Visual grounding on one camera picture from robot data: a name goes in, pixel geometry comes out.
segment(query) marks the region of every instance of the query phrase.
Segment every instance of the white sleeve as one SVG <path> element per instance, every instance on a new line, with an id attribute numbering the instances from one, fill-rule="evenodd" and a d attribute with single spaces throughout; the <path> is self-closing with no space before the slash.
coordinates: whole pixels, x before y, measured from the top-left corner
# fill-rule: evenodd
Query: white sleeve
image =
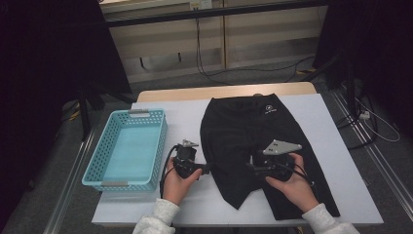
<path id="1" fill-rule="evenodd" d="M 327 211 L 324 204 L 319 204 L 318 206 L 312 208 L 310 211 L 303 214 L 303 218 L 310 223 L 313 231 L 317 234 L 358 233 L 352 224 L 348 222 L 340 223 L 336 221 Z"/>
<path id="2" fill-rule="evenodd" d="M 175 228 L 170 227 L 170 224 L 179 210 L 179 207 L 174 203 L 158 198 L 154 213 L 152 215 L 144 215 L 134 228 L 133 234 L 174 233 Z"/>

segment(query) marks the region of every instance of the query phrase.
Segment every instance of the human hand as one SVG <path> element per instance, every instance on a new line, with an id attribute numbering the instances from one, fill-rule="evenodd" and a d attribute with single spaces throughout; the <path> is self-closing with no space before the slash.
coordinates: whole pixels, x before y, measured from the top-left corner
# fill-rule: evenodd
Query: human hand
<path id="1" fill-rule="evenodd" d="M 289 155 L 294 159 L 295 164 L 304 170 L 303 157 L 296 153 L 289 153 Z M 301 172 L 302 174 L 304 173 L 297 166 L 295 166 L 294 170 Z M 265 177 L 265 180 L 267 180 L 271 186 L 281 191 L 285 197 L 303 213 L 308 212 L 319 204 L 307 180 L 300 175 L 292 174 L 291 178 L 286 182 L 282 182 L 269 176 Z"/>
<path id="2" fill-rule="evenodd" d="M 197 169 L 189 177 L 182 178 L 173 167 L 172 160 L 173 158 L 170 158 L 167 165 L 167 172 L 169 173 L 165 178 L 163 197 L 176 206 L 179 206 L 188 193 L 192 183 L 201 176 L 203 170 Z"/>

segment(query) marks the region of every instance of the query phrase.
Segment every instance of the basket handle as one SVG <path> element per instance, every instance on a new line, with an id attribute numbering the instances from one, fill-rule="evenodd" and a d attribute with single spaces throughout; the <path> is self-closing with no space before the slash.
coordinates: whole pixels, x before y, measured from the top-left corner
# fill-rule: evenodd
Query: basket handle
<path id="1" fill-rule="evenodd" d="M 103 181 L 101 183 L 103 187 L 128 187 L 127 181 Z"/>
<path id="2" fill-rule="evenodd" d="M 151 117 L 151 114 L 149 113 L 149 109 L 130 109 L 128 110 L 128 114 L 132 118 Z"/>

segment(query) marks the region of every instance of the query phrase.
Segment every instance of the black shorts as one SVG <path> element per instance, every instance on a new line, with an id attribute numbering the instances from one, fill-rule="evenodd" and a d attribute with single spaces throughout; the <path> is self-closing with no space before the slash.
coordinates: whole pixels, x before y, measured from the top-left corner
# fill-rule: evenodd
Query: black shorts
<path id="1" fill-rule="evenodd" d="M 201 143 L 211 173 L 224 198 L 238 209 L 251 191 L 262 188 L 275 219 L 301 218 L 302 212 L 279 190 L 247 168 L 251 156 L 273 139 L 301 144 L 305 170 L 319 202 L 339 216 L 316 155 L 303 131 L 276 95 L 213 98 L 201 124 Z"/>

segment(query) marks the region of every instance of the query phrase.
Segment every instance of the light blue basket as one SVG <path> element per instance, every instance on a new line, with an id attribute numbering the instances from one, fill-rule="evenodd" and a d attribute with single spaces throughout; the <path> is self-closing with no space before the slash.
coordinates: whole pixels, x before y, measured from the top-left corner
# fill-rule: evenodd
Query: light blue basket
<path id="1" fill-rule="evenodd" d="M 163 109 L 112 112 L 82 183 L 99 191 L 155 191 L 167 128 Z"/>

